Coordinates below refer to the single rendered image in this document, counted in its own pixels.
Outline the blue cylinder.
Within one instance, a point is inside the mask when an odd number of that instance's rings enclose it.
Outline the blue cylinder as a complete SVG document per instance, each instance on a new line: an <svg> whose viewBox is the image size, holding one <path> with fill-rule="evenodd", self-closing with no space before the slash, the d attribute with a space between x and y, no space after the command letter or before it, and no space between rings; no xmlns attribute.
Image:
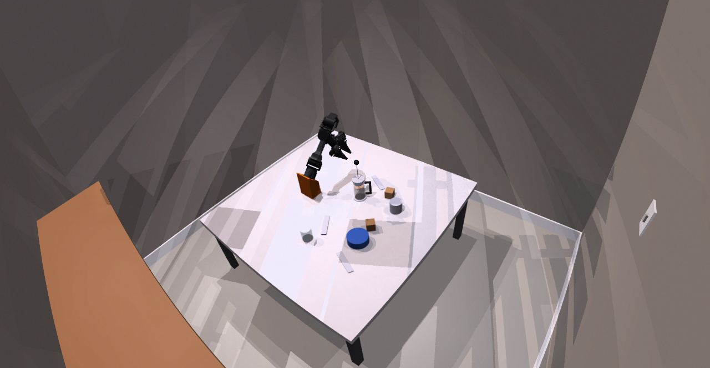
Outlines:
<svg viewBox="0 0 710 368"><path fill-rule="evenodd" d="M353 228L347 233L347 244L352 249L364 249L369 244L369 234L366 229Z"/></svg>

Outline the grey flat bar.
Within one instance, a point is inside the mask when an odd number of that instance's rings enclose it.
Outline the grey flat bar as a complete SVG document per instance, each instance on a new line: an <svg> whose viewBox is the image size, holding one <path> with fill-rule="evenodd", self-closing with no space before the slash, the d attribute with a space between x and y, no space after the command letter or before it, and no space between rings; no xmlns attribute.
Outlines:
<svg viewBox="0 0 710 368"><path fill-rule="evenodd" d="M383 184L380 182L380 180L378 180L378 178L377 178L376 175L371 176L371 178L373 178L373 180L374 180L375 183L378 185L378 187L380 188L380 190L385 189L384 186L383 186Z"/></svg>
<svg viewBox="0 0 710 368"><path fill-rule="evenodd" d="M337 256L339 257L339 259L340 259L340 261L342 262L342 264L344 265L345 269L347 269L348 273L353 272L352 267L351 267L350 264L348 263L347 258L346 258L345 255L342 253L342 251L340 251L339 253L336 253L336 254L337 254Z"/></svg>
<svg viewBox="0 0 710 368"><path fill-rule="evenodd" d="M322 225L322 230L321 230L321 232L322 232L321 235L326 235L326 233L327 233L327 228L328 228L328 225L329 225L329 217L330 217L330 215L325 215L325 216L324 216L323 225Z"/></svg>

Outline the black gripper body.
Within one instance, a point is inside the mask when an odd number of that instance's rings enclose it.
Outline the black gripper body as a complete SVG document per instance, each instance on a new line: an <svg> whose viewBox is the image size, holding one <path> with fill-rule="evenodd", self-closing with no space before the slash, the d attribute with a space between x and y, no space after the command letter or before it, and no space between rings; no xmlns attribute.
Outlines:
<svg viewBox="0 0 710 368"><path fill-rule="evenodd" d="M332 157L336 152L339 151L339 148L341 147L342 144L344 144L345 140L347 139L347 138L344 138L344 139L340 140L338 144L336 144L336 143L334 142L334 140L332 139L332 137L334 137L334 136L335 136L335 134L331 134L331 135L325 140L325 142L326 142L325 144L329 144L329 145L331 146L331 150L329 151L329 155L330 155L331 157Z"/></svg>

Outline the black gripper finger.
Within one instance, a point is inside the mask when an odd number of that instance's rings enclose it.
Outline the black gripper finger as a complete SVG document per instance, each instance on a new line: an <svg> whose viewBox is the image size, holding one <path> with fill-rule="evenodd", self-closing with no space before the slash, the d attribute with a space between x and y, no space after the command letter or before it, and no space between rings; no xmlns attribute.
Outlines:
<svg viewBox="0 0 710 368"><path fill-rule="evenodd" d="M352 151L348 148L347 141L345 141L344 144L342 144L340 148L347 153L350 153L350 154L352 153Z"/></svg>
<svg viewBox="0 0 710 368"><path fill-rule="evenodd" d="M339 149L339 151L336 152L333 157L338 157L338 158L342 158L344 160L348 160L347 156L345 156L345 154L341 151L341 149Z"/></svg>

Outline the glass french press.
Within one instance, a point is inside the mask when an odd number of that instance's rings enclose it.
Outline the glass french press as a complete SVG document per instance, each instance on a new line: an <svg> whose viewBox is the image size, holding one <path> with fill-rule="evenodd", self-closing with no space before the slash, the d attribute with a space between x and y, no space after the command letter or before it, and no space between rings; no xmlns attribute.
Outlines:
<svg viewBox="0 0 710 368"><path fill-rule="evenodd" d="M359 161L355 160L353 161L355 165L358 165ZM366 194L371 194L371 181L364 181L364 176L358 175L358 170L357 170L357 175L353 176L352 178L352 183L353 183L353 199L357 202L362 202L366 200ZM369 193L366 193L365 191L365 184L369 184Z"/></svg>

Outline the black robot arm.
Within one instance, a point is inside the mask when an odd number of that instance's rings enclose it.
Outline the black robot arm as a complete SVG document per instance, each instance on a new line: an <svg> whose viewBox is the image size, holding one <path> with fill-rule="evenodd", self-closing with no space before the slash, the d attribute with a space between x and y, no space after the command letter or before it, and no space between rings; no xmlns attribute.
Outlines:
<svg viewBox="0 0 710 368"><path fill-rule="evenodd" d="M318 132L318 139L320 140L320 143L318 144L316 152L313 152L311 157L309 157L308 162L307 162L307 168L305 170L305 173L303 176L310 178L311 180L316 180L317 176L317 171L321 170L322 166L322 151L325 146L325 140L330 136L330 134L335 130L339 123L339 119L337 118L337 114L330 113L330 115L326 116L323 118L321 127ZM346 138L347 136L344 134L344 131L338 131L338 134L332 137L334 142L336 144L339 143L340 140ZM312 166L310 166L312 165ZM316 168L318 169L316 169Z"/></svg>

